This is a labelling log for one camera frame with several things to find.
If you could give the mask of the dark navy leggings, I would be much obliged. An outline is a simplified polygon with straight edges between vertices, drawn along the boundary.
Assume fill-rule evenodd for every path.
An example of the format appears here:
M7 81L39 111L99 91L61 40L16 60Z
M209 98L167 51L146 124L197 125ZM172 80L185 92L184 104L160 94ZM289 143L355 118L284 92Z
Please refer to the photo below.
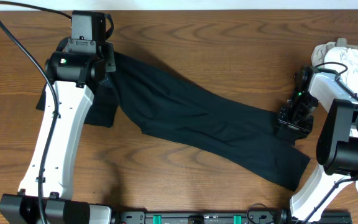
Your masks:
M217 154L296 190L310 160L293 137L275 134L276 113L222 98L124 54L115 53L115 63L96 97L122 109L144 134Z

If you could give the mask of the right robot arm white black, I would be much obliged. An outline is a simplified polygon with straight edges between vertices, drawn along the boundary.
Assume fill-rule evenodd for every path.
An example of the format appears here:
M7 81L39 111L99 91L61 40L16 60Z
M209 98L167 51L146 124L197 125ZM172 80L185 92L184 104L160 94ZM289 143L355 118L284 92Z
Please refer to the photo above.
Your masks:
M350 213L325 209L344 187L358 184L358 95L341 81L341 73L324 63L305 66L293 78L295 90L278 113L276 134L306 138L318 105L328 116L316 145L318 165L274 222L351 223Z

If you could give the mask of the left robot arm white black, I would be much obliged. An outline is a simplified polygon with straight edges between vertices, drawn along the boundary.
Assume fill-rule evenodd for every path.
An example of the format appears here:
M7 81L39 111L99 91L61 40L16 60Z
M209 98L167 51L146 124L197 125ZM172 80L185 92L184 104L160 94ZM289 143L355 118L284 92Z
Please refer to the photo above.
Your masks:
M2 196L0 212L9 223L115 223L111 207L72 199L81 132L99 81L115 70L113 46L72 40L45 69L50 83L34 155L18 192Z

